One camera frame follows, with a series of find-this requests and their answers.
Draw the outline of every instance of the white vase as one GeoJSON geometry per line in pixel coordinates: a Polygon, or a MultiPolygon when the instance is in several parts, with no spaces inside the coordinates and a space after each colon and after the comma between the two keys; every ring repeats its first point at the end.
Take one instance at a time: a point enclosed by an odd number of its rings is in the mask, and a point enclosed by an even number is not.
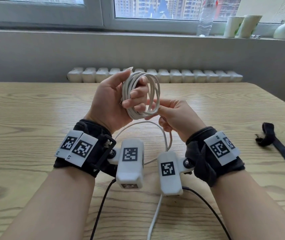
{"type": "Polygon", "coordinates": [[[274,39],[285,40],[285,23],[276,29],[274,39]]]}

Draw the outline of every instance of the left hand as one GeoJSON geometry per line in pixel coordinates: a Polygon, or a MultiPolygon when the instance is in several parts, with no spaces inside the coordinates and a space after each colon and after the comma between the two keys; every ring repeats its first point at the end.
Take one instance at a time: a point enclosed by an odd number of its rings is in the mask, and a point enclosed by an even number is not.
{"type": "Polygon", "coordinates": [[[102,81],[96,90],[90,110],[84,119],[94,121],[106,127],[113,134],[132,122],[126,109],[134,107],[137,112],[145,111],[149,91],[148,80],[145,76],[140,78],[136,88],[131,91],[131,98],[120,104],[122,97],[121,83],[130,74],[131,69],[129,68],[102,81]]]}

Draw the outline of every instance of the coiled cable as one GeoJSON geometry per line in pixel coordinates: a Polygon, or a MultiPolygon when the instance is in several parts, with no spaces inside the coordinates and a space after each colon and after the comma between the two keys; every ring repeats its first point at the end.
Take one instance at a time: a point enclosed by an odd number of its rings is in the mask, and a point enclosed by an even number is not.
{"type": "Polygon", "coordinates": [[[150,103],[147,111],[137,112],[134,108],[128,108],[127,113],[133,120],[139,120],[146,118],[158,112],[160,105],[160,85],[156,76],[146,73],[146,72],[134,72],[129,78],[122,84],[122,98],[121,101],[130,99],[130,92],[136,88],[137,83],[141,77],[145,76],[150,84],[150,91],[148,92],[150,103]],[[152,109],[154,97],[157,97],[156,107],[152,109]]]}

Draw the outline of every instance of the wrist strap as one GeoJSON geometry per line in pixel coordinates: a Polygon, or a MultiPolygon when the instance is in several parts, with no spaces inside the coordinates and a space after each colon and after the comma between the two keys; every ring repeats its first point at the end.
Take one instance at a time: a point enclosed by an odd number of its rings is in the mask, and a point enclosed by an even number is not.
{"type": "Polygon", "coordinates": [[[206,127],[191,135],[186,142],[187,150],[185,157],[190,159],[191,163],[195,166],[195,176],[205,181],[210,187],[215,184],[218,177],[232,171],[245,169],[244,163],[239,157],[224,165],[216,158],[205,143],[207,138],[214,136],[216,133],[217,131],[213,127],[206,127]]]}
{"type": "Polygon", "coordinates": [[[116,145],[116,141],[111,137],[109,130],[93,121],[82,119],[74,126],[73,132],[76,131],[82,131],[84,134],[75,142],[74,147],[78,146],[77,144],[80,143],[82,138],[87,137],[95,141],[93,148],[91,148],[89,154],[86,156],[85,161],[78,163],[75,159],[72,160],[73,157],[77,156],[72,152],[75,149],[73,147],[65,158],[57,157],[54,167],[75,167],[89,173],[93,177],[96,177],[99,171],[103,171],[116,177],[117,166],[111,165],[107,161],[111,150],[116,145]]]}

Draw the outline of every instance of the right hand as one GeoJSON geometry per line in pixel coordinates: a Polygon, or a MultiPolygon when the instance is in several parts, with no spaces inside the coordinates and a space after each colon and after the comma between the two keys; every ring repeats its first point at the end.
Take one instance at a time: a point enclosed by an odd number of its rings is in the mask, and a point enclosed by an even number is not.
{"type": "Polygon", "coordinates": [[[195,111],[184,100],[160,99],[157,114],[145,118],[151,119],[159,115],[159,125],[164,131],[176,131],[183,142],[195,132],[206,127],[195,111]]]}

